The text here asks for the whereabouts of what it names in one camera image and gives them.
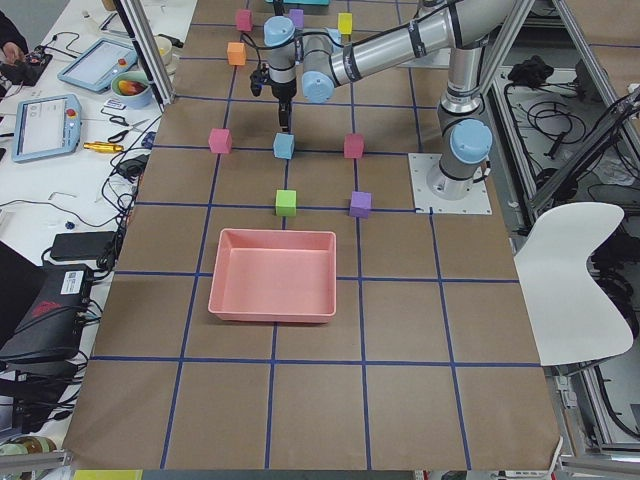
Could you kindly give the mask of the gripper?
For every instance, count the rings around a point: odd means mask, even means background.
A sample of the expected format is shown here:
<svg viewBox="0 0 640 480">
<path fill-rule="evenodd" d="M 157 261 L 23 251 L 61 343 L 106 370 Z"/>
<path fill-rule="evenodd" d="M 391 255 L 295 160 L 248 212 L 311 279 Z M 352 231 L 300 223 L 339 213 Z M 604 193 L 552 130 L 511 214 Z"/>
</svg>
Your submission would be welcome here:
<svg viewBox="0 0 640 480">
<path fill-rule="evenodd" d="M 283 133 L 291 132 L 291 101 L 297 94 L 297 81 L 295 79 L 285 83 L 271 82 L 271 90 L 279 101 L 278 121 Z"/>
</svg>

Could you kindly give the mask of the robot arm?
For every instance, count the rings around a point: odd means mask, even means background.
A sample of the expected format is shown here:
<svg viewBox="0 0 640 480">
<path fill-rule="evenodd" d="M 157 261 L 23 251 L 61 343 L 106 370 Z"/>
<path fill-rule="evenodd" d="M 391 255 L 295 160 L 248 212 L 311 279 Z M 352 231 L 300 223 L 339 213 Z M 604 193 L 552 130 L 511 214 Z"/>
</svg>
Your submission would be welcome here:
<svg viewBox="0 0 640 480">
<path fill-rule="evenodd" d="M 481 105 L 481 67 L 488 36 L 514 11 L 512 1 L 422 1 L 409 21 L 364 40 L 341 44 L 325 29 L 299 30 L 275 2 L 263 26 L 265 58 L 251 74 L 251 91 L 270 87 L 279 124 L 291 128 L 292 99 L 303 93 L 324 103 L 336 88 L 447 48 L 448 80 L 438 115 L 445 149 L 426 176 L 431 192 L 464 198 L 489 154 L 490 129 L 475 119 Z"/>
</svg>

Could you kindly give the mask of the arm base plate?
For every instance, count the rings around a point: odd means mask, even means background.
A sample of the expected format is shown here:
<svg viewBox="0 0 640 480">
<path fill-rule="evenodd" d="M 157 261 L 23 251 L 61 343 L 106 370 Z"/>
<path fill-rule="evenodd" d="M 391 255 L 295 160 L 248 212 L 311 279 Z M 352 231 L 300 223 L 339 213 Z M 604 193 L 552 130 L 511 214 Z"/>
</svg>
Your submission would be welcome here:
<svg viewBox="0 0 640 480">
<path fill-rule="evenodd" d="M 466 180 L 453 180 L 440 169 L 441 154 L 408 155 L 414 210 L 421 214 L 491 215 L 480 165 Z"/>
</svg>

